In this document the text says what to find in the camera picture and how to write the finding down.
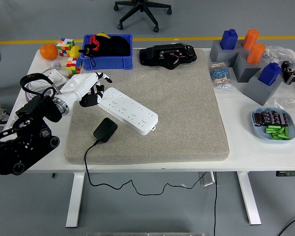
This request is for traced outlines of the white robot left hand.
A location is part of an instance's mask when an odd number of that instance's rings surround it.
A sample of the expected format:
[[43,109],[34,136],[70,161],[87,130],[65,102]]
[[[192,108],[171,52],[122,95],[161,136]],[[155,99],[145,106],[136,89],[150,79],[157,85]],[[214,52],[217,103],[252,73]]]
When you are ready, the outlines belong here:
[[62,87],[60,94],[55,95],[54,102],[60,102],[65,109],[71,109],[75,102],[80,102],[91,88],[100,85],[99,80],[105,79],[108,83],[112,80],[105,73],[91,72],[73,75],[72,78]]

